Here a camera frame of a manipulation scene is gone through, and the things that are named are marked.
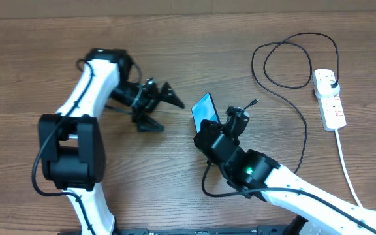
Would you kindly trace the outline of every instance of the black plug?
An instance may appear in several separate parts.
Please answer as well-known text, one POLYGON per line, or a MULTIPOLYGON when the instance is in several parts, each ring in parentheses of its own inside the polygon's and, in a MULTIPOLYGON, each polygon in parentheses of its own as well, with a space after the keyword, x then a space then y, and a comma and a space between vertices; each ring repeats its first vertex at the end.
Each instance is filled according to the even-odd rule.
POLYGON ((258 103, 258 99, 254 99, 250 104, 248 104, 245 108, 244 108, 244 110, 246 110, 246 108, 249 108, 250 106, 252 106, 252 105, 255 105, 256 103, 258 103))

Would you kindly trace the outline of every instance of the white power strip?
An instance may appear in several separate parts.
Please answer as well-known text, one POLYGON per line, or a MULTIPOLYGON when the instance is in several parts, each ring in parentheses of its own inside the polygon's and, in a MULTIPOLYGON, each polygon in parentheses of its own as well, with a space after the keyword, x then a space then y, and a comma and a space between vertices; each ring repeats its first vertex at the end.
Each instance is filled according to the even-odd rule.
POLYGON ((339 96, 340 87, 339 85, 337 85, 336 88, 331 88, 330 85, 335 82, 335 80, 336 79, 334 77, 333 71, 328 69, 315 70, 313 74, 314 91, 319 102, 320 115, 324 130, 335 132, 343 173, 345 175, 353 198, 355 199, 358 206, 363 208, 353 189, 351 179, 349 179, 349 175, 346 170, 345 160, 343 159, 342 147, 339 138, 339 129, 346 126, 346 119, 339 96))

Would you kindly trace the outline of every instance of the wooden table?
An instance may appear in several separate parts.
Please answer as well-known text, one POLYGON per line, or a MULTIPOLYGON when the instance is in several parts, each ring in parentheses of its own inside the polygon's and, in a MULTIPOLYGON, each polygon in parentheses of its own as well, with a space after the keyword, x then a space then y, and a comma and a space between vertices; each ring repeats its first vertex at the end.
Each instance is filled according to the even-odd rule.
MULTIPOLYGON (((330 35, 341 57, 341 97, 348 125, 340 130, 347 169, 363 205, 376 210, 376 12, 230 14, 0 20, 0 234, 55 234, 79 228, 65 197, 44 198, 31 186, 37 151, 37 120, 53 114, 71 94, 80 73, 74 62, 90 48, 125 48, 144 78, 169 81, 185 103, 160 104, 153 117, 163 133, 138 133, 125 114, 105 111, 100 120, 107 154, 103 187, 120 228, 221 228, 289 223, 294 214, 242 196, 208 198, 200 181, 206 158, 194 146, 192 105, 211 92, 221 119, 227 105, 250 107, 243 149, 267 153, 294 169, 303 123, 285 102, 251 77, 259 45, 294 33, 330 35)), ((292 40, 305 46, 313 68, 336 70, 334 48, 322 37, 292 40)), ((270 48, 257 54, 255 68, 270 48)), ((268 62, 272 78, 287 85, 307 80, 302 51, 282 46, 268 62)), ((333 132, 324 131, 312 82, 299 90, 263 81, 286 96, 308 122, 309 139, 300 177, 354 203, 337 155, 333 132)), ((55 191, 39 167, 38 183, 55 191)), ((209 191, 229 192, 216 168, 209 191)))

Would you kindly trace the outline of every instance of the wood grain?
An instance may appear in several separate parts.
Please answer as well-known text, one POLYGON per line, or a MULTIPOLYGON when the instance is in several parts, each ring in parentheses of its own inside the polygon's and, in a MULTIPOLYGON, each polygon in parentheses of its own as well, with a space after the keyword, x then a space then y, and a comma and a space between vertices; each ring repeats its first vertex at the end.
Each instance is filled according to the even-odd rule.
MULTIPOLYGON (((301 31, 330 35, 341 56, 341 96, 348 125, 340 131, 347 168, 363 205, 376 210, 376 12, 132 16, 0 20, 0 234, 55 234, 77 229, 66 198, 44 198, 31 186, 37 121, 71 94, 80 74, 74 62, 90 48, 125 48, 144 78, 169 81, 185 103, 181 110, 160 104, 153 117, 163 133, 137 133, 129 116, 105 111, 100 120, 108 159, 104 192, 121 228, 253 227, 289 223, 294 214, 254 198, 214 199, 202 194, 206 158, 194 147, 192 105, 213 94, 221 118, 227 105, 250 107, 241 136, 244 149, 267 153, 293 169, 302 150, 304 127, 288 104, 252 79, 250 60, 259 45, 301 31)), ((313 68, 336 69, 328 40, 292 40, 309 51, 313 68)), ((257 54, 255 69, 269 48, 257 54)), ((280 47, 269 60, 272 78, 288 85, 306 81, 305 55, 280 47)), ((274 87, 303 113, 309 140, 299 172, 309 183, 353 202, 341 171, 334 134, 322 129, 311 85, 274 87)), ((39 172, 39 185, 55 191, 39 172)), ((214 168, 212 192, 231 191, 214 168)))

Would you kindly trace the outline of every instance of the white cable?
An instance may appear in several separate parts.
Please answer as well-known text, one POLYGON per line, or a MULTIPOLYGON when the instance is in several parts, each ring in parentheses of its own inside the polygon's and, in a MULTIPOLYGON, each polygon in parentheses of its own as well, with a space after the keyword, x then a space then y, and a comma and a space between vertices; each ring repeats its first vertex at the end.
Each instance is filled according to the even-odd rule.
POLYGON ((352 196, 355 199, 356 203, 360 208, 363 208, 362 204, 360 203, 355 190, 353 189, 351 179, 349 179, 349 175, 347 174, 345 160, 343 159, 343 153, 342 153, 342 145, 340 144, 340 138, 339 138, 339 131, 337 129, 334 129, 334 134, 336 135, 336 142, 337 142, 337 149, 339 150, 339 157, 340 157, 340 163, 342 164, 343 173, 345 175, 347 184, 349 185, 349 189, 351 190, 352 196))

